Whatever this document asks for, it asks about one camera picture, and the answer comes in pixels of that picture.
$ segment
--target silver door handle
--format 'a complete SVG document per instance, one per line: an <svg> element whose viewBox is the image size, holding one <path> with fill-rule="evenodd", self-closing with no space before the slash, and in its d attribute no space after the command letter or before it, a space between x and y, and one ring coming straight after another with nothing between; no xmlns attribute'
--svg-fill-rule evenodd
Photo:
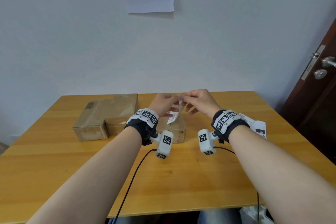
<svg viewBox="0 0 336 224"><path fill-rule="evenodd" d="M323 67L336 67L335 57L327 57L324 60L322 60L322 66Z"/></svg>

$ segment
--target wall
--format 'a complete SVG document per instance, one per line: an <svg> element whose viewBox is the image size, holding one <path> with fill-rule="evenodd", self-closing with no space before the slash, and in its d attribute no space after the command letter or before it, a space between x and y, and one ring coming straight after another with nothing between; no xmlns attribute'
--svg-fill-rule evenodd
<svg viewBox="0 0 336 224"><path fill-rule="evenodd" d="M0 0L1 139L61 95L255 90L287 98L336 14L336 0Z"/></svg>

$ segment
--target person's right arm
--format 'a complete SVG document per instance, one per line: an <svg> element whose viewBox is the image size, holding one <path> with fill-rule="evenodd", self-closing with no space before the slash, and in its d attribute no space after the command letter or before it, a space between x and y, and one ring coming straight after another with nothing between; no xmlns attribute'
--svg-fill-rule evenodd
<svg viewBox="0 0 336 224"><path fill-rule="evenodd" d="M190 91L183 101L186 111L195 106L190 115L212 119L222 110L207 90ZM276 223L336 223L336 190L315 171L244 125L229 142Z"/></svg>

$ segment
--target person's left hand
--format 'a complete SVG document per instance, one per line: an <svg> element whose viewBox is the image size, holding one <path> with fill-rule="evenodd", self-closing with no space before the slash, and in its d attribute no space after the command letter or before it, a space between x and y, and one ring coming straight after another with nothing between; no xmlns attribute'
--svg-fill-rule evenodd
<svg viewBox="0 0 336 224"><path fill-rule="evenodd" d="M179 105L179 100L182 100L180 95L173 96L169 93L158 93L148 108L155 111L159 117L173 117L172 114L167 112L178 112L179 109L172 107L172 105Z"/></svg>

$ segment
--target small cardboard box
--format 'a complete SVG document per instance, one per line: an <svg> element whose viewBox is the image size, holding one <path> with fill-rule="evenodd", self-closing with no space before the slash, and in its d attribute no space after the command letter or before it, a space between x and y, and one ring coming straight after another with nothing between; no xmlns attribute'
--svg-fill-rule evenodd
<svg viewBox="0 0 336 224"><path fill-rule="evenodd" d="M111 99L91 101L73 125L78 140L81 142L106 139L109 137L105 117L109 112Z"/></svg>
<svg viewBox="0 0 336 224"><path fill-rule="evenodd" d="M138 110L138 94L114 95L112 101L113 108L105 117L110 136L123 131L127 120Z"/></svg>
<svg viewBox="0 0 336 224"><path fill-rule="evenodd" d="M176 120L167 124L168 118L162 117L159 119L156 130L159 134L164 130L168 130L174 134L173 143L183 143L186 137L186 124L184 123L182 115L178 115Z"/></svg>

